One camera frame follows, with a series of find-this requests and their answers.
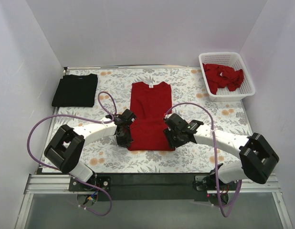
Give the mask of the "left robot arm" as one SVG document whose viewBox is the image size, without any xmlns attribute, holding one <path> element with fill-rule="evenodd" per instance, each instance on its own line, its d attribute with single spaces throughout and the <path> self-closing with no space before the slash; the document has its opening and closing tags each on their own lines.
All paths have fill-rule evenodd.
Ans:
<svg viewBox="0 0 295 229">
<path fill-rule="evenodd" d="M 47 145 L 44 155 L 59 171 L 78 179 L 84 190 L 93 190 L 96 173 L 80 161 L 82 149 L 109 136 L 116 137 L 118 146 L 129 148 L 133 142 L 130 126 L 136 118 L 132 111 L 126 109 L 122 114 L 109 114 L 84 126 L 62 125 Z"/>
</svg>

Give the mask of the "red t-shirt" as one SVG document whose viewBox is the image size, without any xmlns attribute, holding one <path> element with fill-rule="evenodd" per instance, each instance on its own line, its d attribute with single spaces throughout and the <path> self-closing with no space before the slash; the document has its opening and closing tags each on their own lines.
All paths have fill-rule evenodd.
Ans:
<svg viewBox="0 0 295 229">
<path fill-rule="evenodd" d="M 133 142 L 129 151 L 173 151 L 164 134 L 164 114 L 172 107 L 171 86 L 166 82 L 132 84 L 130 110 L 136 120 L 130 127 Z"/>
</svg>

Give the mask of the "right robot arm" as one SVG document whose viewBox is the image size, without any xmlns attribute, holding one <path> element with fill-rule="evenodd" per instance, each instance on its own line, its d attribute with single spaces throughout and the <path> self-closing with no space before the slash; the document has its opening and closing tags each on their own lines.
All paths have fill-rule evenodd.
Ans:
<svg viewBox="0 0 295 229">
<path fill-rule="evenodd" d="M 243 179 L 250 179 L 258 184 L 265 184 L 279 162 L 279 156 L 263 135 L 234 135 L 221 130 L 212 131 L 201 121 L 187 122 L 177 114 L 164 118 L 167 129 L 164 134 L 173 149 L 189 142 L 216 146 L 238 158 L 227 165 L 220 163 L 209 175 L 196 182 L 203 190 L 223 189 L 227 184 Z"/>
</svg>

